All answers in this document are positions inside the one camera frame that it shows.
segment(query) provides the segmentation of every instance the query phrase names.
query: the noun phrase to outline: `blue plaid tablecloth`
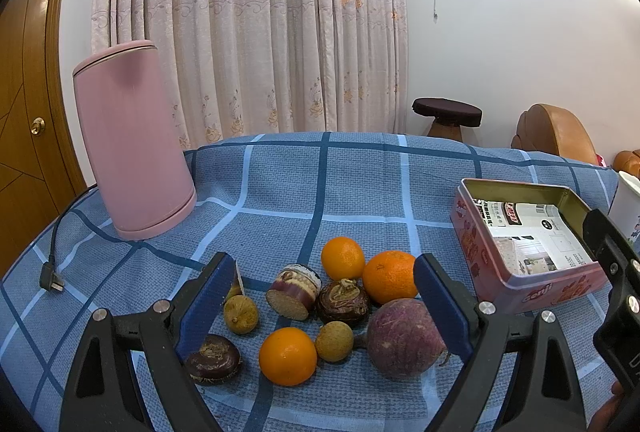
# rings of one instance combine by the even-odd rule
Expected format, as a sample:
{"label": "blue plaid tablecloth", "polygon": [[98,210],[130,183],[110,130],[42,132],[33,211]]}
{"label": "blue plaid tablecloth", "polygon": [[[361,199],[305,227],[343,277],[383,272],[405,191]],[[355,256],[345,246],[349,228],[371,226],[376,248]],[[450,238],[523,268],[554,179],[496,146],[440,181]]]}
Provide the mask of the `blue plaid tablecloth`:
{"label": "blue plaid tablecloth", "polygon": [[[437,411],[461,364],[431,367],[420,378],[390,382],[365,351],[347,362],[321,362],[303,385],[274,386],[260,375],[258,349],[290,325],[267,305],[264,291],[281,266],[300,262],[327,281],[320,251],[332,237],[357,240],[367,259],[383,250],[433,253],[449,275],[473,291],[449,219],[465,177],[558,184],[591,207],[606,209],[616,173],[539,152],[475,148],[446,139],[392,134],[296,133],[237,138],[185,153],[198,193],[194,211],[158,237],[127,242],[114,231],[94,191],[63,219],[56,241],[62,293],[38,286],[50,227],[20,256],[0,285],[0,364],[46,432],[58,429],[63,389],[91,312],[146,310],[196,277],[216,251],[239,263],[260,309],[258,329],[231,334],[217,318],[212,332],[244,357],[241,375],[200,388],[225,431],[421,431]],[[613,376],[591,343],[607,310],[607,289],[554,307],[580,377],[587,416],[609,397]],[[293,322],[312,338],[316,320]],[[134,353],[143,396],[158,431],[170,431],[143,354]],[[513,368],[508,355],[478,431],[491,430]]]}

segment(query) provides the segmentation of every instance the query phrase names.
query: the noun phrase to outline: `human hand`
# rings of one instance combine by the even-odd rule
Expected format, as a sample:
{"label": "human hand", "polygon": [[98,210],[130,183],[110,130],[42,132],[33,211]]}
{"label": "human hand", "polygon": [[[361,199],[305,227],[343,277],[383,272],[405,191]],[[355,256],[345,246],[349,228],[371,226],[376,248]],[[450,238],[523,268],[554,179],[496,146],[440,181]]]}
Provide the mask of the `human hand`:
{"label": "human hand", "polygon": [[600,407],[600,409],[593,415],[591,423],[589,423],[589,428],[587,428],[587,432],[604,432],[609,421],[611,421],[611,418],[615,414],[616,409],[622,400],[622,396],[625,393],[620,382],[616,382],[611,386],[611,393],[613,394],[613,398],[609,399],[609,401]]}

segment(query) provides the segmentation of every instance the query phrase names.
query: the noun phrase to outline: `floral curtain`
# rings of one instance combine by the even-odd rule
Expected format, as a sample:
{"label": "floral curtain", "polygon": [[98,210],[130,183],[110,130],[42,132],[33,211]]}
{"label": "floral curtain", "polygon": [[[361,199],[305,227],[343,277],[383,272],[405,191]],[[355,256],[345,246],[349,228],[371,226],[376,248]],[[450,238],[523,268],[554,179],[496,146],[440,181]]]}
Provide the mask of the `floral curtain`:
{"label": "floral curtain", "polygon": [[184,148],[404,131],[404,0],[94,0],[94,51],[143,38],[158,46]]}

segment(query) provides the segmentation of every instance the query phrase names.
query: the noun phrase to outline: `white cup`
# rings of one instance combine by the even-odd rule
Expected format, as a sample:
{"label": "white cup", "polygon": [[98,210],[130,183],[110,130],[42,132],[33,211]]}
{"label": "white cup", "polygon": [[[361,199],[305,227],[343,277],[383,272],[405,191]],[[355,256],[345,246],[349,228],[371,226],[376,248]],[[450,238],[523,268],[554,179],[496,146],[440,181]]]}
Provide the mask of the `white cup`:
{"label": "white cup", "polygon": [[637,177],[618,172],[618,190],[616,191],[609,219],[618,227],[631,244],[640,235],[640,180]]}

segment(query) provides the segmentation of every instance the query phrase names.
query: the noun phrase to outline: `pink tin box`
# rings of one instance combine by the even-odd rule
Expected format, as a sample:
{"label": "pink tin box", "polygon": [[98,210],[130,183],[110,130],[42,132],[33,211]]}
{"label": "pink tin box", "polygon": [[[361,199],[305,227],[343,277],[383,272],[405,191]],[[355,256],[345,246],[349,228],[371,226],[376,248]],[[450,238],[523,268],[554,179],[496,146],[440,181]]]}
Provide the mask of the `pink tin box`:
{"label": "pink tin box", "polygon": [[511,274],[473,199],[555,205],[580,241],[582,223],[590,208],[566,187],[463,179],[451,209],[451,221],[478,300],[493,302],[500,313],[514,314],[553,306],[604,286],[607,278],[598,262],[532,275]]}

